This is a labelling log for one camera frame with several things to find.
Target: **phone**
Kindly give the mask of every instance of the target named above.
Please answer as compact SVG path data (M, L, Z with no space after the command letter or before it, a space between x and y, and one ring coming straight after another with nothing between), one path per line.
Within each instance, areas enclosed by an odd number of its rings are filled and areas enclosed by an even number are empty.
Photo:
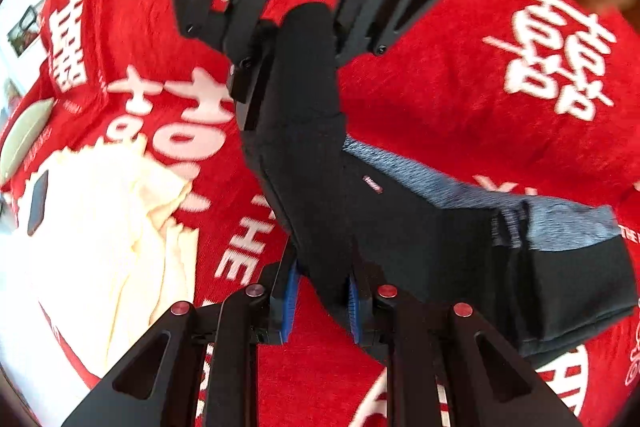
M27 223L27 235L31 237L44 219L44 206L47 200L47 189L49 188L49 171L43 172L42 176L33 185L33 197L31 198L31 211L29 222Z

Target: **red blanket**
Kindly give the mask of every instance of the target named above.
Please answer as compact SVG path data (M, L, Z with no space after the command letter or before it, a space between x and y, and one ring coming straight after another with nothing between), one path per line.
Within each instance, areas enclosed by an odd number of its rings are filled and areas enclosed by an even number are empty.
M300 1L272 0L266 16ZM18 112L58 102L10 181L15 199L54 150L142 132L155 158L193 179L177 218L200 228L196 305L257 279L286 238L242 163L224 57L181 38L171 0L47 0L43 20L49 60ZM571 0L443 0L385 57L342 69L348 131L487 190L610 204L640 273L639 51L619 15ZM542 370L588 427L605 427L638 382L639 315ZM382 425L383 368L308 283L289 344L262 347L259 362L261 425Z

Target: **triangular cutout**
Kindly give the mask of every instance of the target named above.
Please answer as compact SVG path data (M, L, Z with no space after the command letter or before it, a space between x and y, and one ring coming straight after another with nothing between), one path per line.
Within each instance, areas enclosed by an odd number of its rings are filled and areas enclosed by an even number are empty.
M162 333L122 371L113 382L114 390L140 400L151 396L169 335Z
M411 0L402 16L398 19L398 23L396 23L394 30L400 31L420 10L422 10L422 8L424 8L425 4L429 1L430 0Z
M505 403L531 393L532 389L529 384L507 362L486 336L482 334L476 336L476 344L478 344L484 370L494 392L494 398L498 402Z

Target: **gray oval object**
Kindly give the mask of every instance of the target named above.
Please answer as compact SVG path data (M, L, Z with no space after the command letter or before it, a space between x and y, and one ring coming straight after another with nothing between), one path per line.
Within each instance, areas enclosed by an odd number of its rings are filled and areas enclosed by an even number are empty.
M32 103L15 120L0 150L0 185L15 174L29 149L49 121L54 99Z

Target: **white fabric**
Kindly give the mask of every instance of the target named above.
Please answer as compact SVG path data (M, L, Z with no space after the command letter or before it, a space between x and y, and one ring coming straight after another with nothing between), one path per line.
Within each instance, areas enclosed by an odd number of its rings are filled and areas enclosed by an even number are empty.
M170 219L191 190L145 155L146 138L53 153L18 202L38 301L84 366L103 377L175 301L193 301L198 231ZM26 235L49 171L44 220Z
M43 427L60 427L89 392L38 304L15 237L0 233L0 363Z
M4 185L22 165L33 142L49 121L53 105L53 98L38 100L16 118L0 150L0 185Z

